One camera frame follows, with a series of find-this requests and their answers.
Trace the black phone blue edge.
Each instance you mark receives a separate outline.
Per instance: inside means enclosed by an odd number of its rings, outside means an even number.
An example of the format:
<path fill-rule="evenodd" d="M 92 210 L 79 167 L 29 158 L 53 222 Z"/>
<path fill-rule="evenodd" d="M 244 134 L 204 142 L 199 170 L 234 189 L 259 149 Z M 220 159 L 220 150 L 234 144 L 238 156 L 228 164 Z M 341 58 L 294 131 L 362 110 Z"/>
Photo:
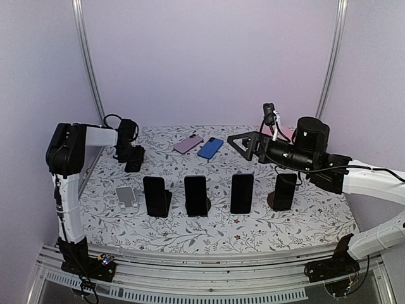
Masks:
<path fill-rule="evenodd" d="M 253 174 L 234 174 L 232 176 L 230 212 L 248 214 L 251 212 Z"/>

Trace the black phone teal edge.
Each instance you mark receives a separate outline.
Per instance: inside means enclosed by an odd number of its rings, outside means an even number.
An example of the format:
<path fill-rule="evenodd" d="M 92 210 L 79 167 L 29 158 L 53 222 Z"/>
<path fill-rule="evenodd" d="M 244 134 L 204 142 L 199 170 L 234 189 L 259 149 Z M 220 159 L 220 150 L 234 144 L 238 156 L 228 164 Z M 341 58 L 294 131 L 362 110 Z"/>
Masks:
<path fill-rule="evenodd" d="M 203 175 L 186 176 L 184 178 L 185 207 L 190 217 L 208 214 L 206 178 Z"/>

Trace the dark grey phone stand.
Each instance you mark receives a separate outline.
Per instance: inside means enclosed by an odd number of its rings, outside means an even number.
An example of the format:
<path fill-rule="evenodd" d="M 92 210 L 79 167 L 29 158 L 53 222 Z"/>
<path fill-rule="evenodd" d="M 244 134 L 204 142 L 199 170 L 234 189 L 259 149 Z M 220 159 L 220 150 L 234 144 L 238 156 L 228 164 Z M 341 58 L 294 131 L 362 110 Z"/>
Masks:
<path fill-rule="evenodd" d="M 206 197 L 206 206 L 205 206 L 205 212 L 204 212 L 205 217 L 208 216 L 210 209 L 211 209 L 211 200 L 208 197 Z"/>

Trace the white grey folding stand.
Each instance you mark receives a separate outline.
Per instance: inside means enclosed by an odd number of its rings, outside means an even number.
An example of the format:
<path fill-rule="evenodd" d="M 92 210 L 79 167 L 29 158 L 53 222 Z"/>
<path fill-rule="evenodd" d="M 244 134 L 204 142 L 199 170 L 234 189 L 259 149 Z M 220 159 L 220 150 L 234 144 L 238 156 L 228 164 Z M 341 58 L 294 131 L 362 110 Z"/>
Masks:
<path fill-rule="evenodd" d="M 243 210 L 230 210 L 230 214 L 232 214 L 232 215 L 243 215 L 243 216 L 245 216 L 245 215 L 249 215 L 250 214 L 250 211 L 248 210 L 248 211 L 243 211 Z"/>

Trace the black folding phone stand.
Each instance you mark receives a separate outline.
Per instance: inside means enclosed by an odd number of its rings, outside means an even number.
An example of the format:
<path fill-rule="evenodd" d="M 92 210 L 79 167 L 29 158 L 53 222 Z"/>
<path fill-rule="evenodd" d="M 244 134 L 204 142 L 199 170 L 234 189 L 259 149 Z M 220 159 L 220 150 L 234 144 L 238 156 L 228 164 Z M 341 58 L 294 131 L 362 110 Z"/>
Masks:
<path fill-rule="evenodd" d="M 165 190 L 165 217 L 168 217 L 169 212 L 170 212 L 170 204 L 171 204 L 171 199 L 172 199 L 172 192 L 169 190 Z"/>

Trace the small black phone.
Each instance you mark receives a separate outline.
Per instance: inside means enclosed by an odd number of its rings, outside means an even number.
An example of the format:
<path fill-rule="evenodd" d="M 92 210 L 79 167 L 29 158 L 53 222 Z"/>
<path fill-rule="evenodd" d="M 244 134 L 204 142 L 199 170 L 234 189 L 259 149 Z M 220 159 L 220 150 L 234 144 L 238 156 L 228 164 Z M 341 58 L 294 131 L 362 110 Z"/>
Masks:
<path fill-rule="evenodd" d="M 137 173 L 140 172 L 141 166 L 141 161 L 128 161 L 125 165 L 124 171 L 127 173 Z"/>

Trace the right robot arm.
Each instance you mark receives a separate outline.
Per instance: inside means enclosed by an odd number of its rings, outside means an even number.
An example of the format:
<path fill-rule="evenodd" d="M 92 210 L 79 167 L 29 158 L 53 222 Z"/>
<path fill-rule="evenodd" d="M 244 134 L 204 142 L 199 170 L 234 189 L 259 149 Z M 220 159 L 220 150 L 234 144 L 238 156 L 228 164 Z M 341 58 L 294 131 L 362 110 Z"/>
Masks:
<path fill-rule="evenodd" d="M 395 206 L 391 215 L 382 215 L 375 225 L 339 241 L 327 270 L 332 276 L 341 276 L 351 267 L 352 260 L 404 242 L 404 177 L 401 171 L 329 153 L 329 133 L 329 126 L 317 118 L 301 117 L 289 140 L 258 130 L 228 136 L 227 142 L 247 161 L 256 156 L 260 163 L 304 174 L 317 188 L 344 194 L 351 203 Z"/>

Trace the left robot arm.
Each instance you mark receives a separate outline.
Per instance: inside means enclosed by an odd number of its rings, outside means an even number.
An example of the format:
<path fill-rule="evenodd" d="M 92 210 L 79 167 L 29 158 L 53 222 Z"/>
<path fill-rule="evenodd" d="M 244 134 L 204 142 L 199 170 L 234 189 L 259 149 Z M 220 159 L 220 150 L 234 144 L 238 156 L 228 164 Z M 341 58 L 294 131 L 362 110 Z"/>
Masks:
<path fill-rule="evenodd" d="M 87 246 L 79 212 L 79 179 L 85 163 L 85 149 L 113 147 L 113 156 L 125 163 L 127 172 L 139 172 L 144 161 L 145 149 L 134 146 L 139 126 L 131 119 L 120 119 L 114 129 L 108 124 L 59 123 L 46 152 L 46 163 L 54 184 L 56 213 L 59 218 L 59 239 L 62 246 L 72 249 L 75 245 Z"/>

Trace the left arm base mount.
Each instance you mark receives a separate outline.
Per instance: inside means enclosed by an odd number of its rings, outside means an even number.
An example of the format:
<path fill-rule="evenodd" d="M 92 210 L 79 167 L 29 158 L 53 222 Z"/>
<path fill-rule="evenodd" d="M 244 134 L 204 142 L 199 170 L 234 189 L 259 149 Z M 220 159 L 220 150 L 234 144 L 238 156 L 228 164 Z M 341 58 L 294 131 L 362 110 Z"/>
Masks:
<path fill-rule="evenodd" d="M 78 276 L 112 282 L 117 264 L 107 255 L 91 257 L 88 252 L 87 238 L 78 243 L 68 243 L 58 238 L 59 251 L 63 255 L 61 270 Z"/>

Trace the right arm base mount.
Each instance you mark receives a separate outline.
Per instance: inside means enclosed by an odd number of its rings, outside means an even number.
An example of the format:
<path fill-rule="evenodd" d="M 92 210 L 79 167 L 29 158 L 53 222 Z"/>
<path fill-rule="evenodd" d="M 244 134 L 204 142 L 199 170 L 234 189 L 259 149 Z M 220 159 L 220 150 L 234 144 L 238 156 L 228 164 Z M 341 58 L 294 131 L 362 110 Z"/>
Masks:
<path fill-rule="evenodd" d="M 330 258 L 308 262 L 304 266 L 304 274 L 310 282 L 324 281 L 349 275 L 360 270 L 358 260 L 348 254 L 349 241 L 354 236 L 350 233 L 337 244 Z"/>

